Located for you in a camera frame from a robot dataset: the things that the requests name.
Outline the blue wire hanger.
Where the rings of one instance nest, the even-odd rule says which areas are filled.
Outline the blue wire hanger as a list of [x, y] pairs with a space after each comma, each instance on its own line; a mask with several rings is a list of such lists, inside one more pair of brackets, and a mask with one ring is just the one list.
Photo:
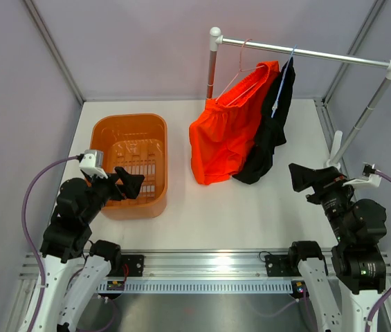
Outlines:
[[284, 85], [284, 81], [285, 81], [285, 77], [286, 77], [286, 74], [287, 74], [287, 69], [289, 67], [289, 64], [291, 63], [291, 60], [293, 59], [293, 55], [296, 51], [296, 48], [297, 48], [297, 44], [292, 48], [292, 51], [290, 53], [290, 56], [289, 56], [289, 60], [286, 62], [284, 68], [282, 69], [282, 79], [280, 81], [280, 85], [279, 85], [279, 89], [278, 89], [278, 93], [276, 95], [276, 99], [275, 99], [275, 102], [273, 103], [273, 106], [272, 106], [272, 113], [271, 113], [271, 117], [274, 118], [274, 115], [275, 115], [275, 112], [277, 111], [278, 109], [278, 105], [279, 105], [279, 99], [280, 99], [280, 95], [281, 95], [281, 92], [282, 92], [282, 89], [283, 89], [283, 85]]

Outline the black shorts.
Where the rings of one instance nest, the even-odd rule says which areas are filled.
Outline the black shorts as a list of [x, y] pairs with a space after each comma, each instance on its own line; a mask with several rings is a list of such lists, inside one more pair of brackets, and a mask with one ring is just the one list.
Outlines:
[[260, 125], [253, 139], [254, 144], [247, 155], [242, 170], [233, 176], [233, 178], [242, 183], [251, 185], [266, 175], [273, 166], [275, 148], [287, 142], [284, 126], [289, 114], [295, 82], [295, 69], [293, 64], [294, 60], [291, 60], [274, 118], [271, 117], [272, 106], [282, 79], [282, 70], [275, 77], [264, 98], [261, 108]]

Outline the orange shorts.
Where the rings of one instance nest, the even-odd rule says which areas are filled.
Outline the orange shorts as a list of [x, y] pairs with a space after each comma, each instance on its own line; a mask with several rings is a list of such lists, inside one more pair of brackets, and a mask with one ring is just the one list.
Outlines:
[[238, 174], [253, 146], [264, 98], [280, 74], [277, 61], [255, 70], [206, 105], [189, 126], [191, 169], [195, 181], [209, 185]]

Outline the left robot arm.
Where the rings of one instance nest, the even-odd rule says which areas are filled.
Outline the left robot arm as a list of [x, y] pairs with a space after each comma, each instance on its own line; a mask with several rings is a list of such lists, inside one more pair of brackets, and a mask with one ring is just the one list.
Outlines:
[[104, 240], [91, 245], [80, 274], [73, 275], [91, 236], [92, 220], [108, 201], [136, 199], [144, 180], [142, 174], [116, 167], [103, 178], [86, 175], [61, 185], [41, 248], [34, 251], [39, 277], [20, 331], [75, 331], [102, 279], [128, 276], [120, 246]]

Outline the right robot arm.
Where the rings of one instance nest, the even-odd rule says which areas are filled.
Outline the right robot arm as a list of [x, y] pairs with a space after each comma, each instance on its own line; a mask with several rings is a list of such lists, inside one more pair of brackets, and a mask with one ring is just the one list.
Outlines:
[[307, 201], [320, 205], [336, 237], [332, 266], [339, 280], [341, 303], [334, 299], [325, 279], [325, 259], [315, 241], [294, 241], [288, 269], [301, 275], [308, 289], [319, 331], [376, 331], [376, 312], [387, 279], [386, 264], [378, 248], [386, 233], [385, 208], [371, 199], [353, 201], [355, 189], [378, 187], [379, 176], [348, 179], [335, 167], [309, 169], [289, 165], [293, 190], [314, 190]]

